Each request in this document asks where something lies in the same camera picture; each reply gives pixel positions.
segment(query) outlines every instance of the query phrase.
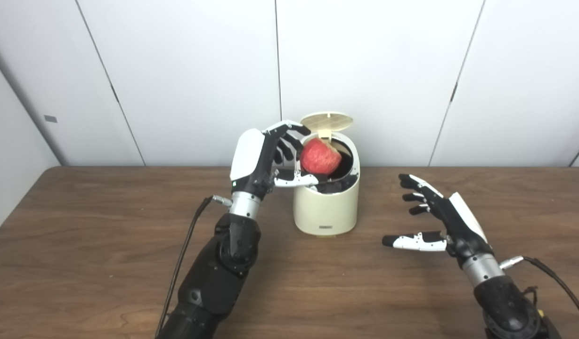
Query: robotic arm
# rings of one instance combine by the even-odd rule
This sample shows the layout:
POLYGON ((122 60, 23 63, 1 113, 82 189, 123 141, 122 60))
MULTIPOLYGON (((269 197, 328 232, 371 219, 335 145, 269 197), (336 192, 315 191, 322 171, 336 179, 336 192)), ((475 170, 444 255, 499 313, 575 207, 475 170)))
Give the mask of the robotic arm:
POLYGON ((274 186, 306 186, 324 178, 300 171, 302 144, 287 134, 310 130, 293 121, 282 121, 268 129, 249 129, 239 138, 231 167, 231 199, 213 196, 229 207, 214 236, 205 245, 178 289, 178 304, 157 339, 211 339, 227 318, 258 256, 261 232, 255 217, 265 195, 274 186), (272 170, 272 163, 292 160, 285 143, 296 150, 296 170, 272 170))
POLYGON ((456 258, 483 309, 489 339, 560 339, 551 321, 541 316, 505 274, 503 269, 515 262, 499 265, 480 224, 459 193, 445 198, 416 176, 401 174, 399 178, 402 187, 415 191, 404 195, 403 200, 420 202, 409 210, 410 214, 432 213, 444 223, 446 236, 440 231, 387 235, 382 244, 397 249, 447 251, 456 258))

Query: trash can lid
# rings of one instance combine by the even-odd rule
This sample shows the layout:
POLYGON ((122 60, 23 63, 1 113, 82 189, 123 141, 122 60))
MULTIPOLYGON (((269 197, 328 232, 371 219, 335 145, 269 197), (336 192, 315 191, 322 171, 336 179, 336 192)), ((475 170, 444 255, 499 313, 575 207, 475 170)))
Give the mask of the trash can lid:
POLYGON ((311 131, 318 133, 319 137, 331 138, 332 131, 341 131, 352 125, 354 119, 340 112, 317 112, 308 114, 300 123, 311 131))

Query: wooden table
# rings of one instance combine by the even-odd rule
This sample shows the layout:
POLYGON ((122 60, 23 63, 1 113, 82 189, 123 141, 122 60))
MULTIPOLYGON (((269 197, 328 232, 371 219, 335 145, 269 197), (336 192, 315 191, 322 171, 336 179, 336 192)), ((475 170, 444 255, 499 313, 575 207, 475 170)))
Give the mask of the wooden table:
MULTIPOLYGON (((535 256, 579 297, 579 168, 366 168, 356 228, 336 238, 301 233, 292 191, 277 188, 258 215, 260 257, 219 339, 483 339, 472 287, 446 253, 382 247, 384 234, 442 229, 412 217, 397 175, 459 191, 499 260, 535 256)), ((228 168, 48 170, 0 229, 0 339, 151 339, 194 210, 229 196, 228 168)), ((225 212, 197 223, 182 275, 225 212)), ((565 339, 579 314, 529 264, 518 286, 565 339)))

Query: apple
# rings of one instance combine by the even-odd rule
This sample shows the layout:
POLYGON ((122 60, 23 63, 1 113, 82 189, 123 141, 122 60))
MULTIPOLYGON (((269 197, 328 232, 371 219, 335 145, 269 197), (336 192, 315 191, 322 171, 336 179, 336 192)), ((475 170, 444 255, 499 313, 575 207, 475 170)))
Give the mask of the apple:
POLYGON ((341 154, 328 142, 314 137, 304 145, 300 164, 311 174, 332 174, 342 160, 341 154))

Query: cream trash can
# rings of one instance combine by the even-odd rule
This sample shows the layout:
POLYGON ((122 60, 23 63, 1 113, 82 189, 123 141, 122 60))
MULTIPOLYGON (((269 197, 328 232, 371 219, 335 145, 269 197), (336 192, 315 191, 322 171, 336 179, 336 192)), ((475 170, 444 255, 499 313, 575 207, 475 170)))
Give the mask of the cream trash can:
POLYGON ((302 232, 319 236, 348 232, 356 225, 360 162, 352 140, 337 131, 348 128, 352 118, 339 112, 318 112, 305 116, 300 123, 312 131, 302 144, 314 137, 328 139, 342 160, 329 176, 332 182, 295 188, 295 224, 302 232))

